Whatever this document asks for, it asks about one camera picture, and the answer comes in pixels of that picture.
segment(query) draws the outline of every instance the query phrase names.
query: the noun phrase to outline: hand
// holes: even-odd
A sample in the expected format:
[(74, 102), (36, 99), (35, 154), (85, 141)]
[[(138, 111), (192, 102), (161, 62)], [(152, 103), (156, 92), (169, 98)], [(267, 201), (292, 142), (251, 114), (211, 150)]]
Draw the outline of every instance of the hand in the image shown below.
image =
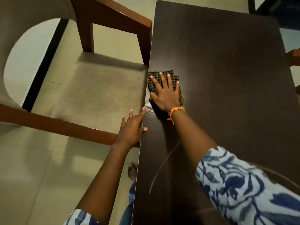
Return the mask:
[(125, 150), (129, 151), (142, 137), (142, 133), (147, 131), (147, 127), (141, 127), (140, 123), (144, 119), (145, 108), (143, 107), (139, 115), (133, 116), (133, 110), (130, 110), (129, 117), (125, 122), (125, 116), (122, 117), (121, 128), (115, 142)]
[(163, 84), (163, 88), (154, 76), (150, 76), (158, 93), (157, 96), (154, 92), (151, 92), (150, 97), (161, 110), (170, 112), (174, 107), (180, 106), (179, 81), (176, 82), (176, 89), (174, 91), (170, 74), (168, 74), (169, 87), (164, 75), (161, 72), (159, 73), (159, 75)]

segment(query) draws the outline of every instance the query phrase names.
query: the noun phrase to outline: shirt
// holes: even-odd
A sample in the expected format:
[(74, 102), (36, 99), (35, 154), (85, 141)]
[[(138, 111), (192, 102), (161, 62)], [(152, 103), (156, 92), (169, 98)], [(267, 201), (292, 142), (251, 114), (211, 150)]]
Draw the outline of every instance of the shirt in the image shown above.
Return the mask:
[[(232, 224), (300, 224), (300, 196), (223, 147), (205, 154), (196, 178), (212, 205)], [(98, 223), (90, 214), (76, 209), (65, 225), (80, 224)]]

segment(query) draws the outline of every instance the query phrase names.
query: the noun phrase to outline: person's left hand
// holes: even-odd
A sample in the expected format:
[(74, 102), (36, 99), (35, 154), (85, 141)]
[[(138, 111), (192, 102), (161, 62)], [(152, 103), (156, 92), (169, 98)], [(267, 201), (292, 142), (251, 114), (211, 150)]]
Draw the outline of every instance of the person's left hand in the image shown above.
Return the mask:
[(147, 131), (147, 127), (141, 127), (140, 123), (144, 119), (145, 108), (143, 107), (139, 115), (133, 116), (133, 110), (130, 110), (129, 117), (125, 121), (125, 116), (122, 117), (121, 128), (115, 142), (116, 145), (129, 151), (142, 137), (142, 133)]

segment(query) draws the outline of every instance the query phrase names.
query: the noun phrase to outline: orange thread wristband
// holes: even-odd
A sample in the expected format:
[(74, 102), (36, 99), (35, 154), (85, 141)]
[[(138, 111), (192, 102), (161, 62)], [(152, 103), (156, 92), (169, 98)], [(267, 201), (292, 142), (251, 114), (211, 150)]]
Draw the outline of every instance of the orange thread wristband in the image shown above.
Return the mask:
[(169, 117), (167, 120), (171, 120), (171, 121), (173, 122), (173, 125), (174, 125), (174, 121), (173, 121), (173, 119), (172, 119), (172, 113), (173, 113), (175, 110), (183, 110), (183, 111), (185, 112), (184, 107), (180, 107), (180, 106), (174, 107), (174, 108), (170, 111), (170, 113), (169, 113), (170, 117)]

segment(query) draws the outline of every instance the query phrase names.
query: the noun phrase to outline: checkered cloth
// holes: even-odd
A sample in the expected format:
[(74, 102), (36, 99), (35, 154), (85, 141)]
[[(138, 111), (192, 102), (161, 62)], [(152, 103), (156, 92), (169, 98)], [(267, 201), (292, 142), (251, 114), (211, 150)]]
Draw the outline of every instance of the checkered cloth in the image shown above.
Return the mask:
[[(156, 90), (156, 87), (155, 87), (155, 85), (153, 84), (152, 79), (150, 78), (150, 76), (151, 76), (151, 75), (154, 76), (155, 79), (156, 79), (156, 80), (159, 82), (159, 84), (161, 85), (161, 87), (163, 87), (163, 85), (162, 85), (162, 83), (161, 83), (161, 78), (160, 78), (159, 73), (160, 73), (160, 72), (158, 72), (158, 71), (156, 71), (156, 72), (148, 72), (148, 89), (149, 89), (150, 92), (154, 92), (156, 95), (158, 95), (158, 94), (157, 94), (157, 90)], [(164, 75), (164, 77), (165, 77), (167, 83), (168, 83), (168, 77), (167, 77), (167, 75), (170, 74), (171, 79), (172, 79), (172, 84), (173, 84), (173, 90), (175, 90), (175, 88), (176, 88), (176, 82), (179, 81), (179, 76), (174, 75), (173, 70), (164, 71), (164, 72), (162, 72), (162, 73), (163, 73), (163, 75)], [(183, 98), (183, 96), (182, 96), (182, 94), (181, 94), (181, 89), (180, 89), (180, 87), (179, 87), (179, 102), (180, 102), (180, 105), (183, 104), (184, 100), (185, 100), (185, 99)]]

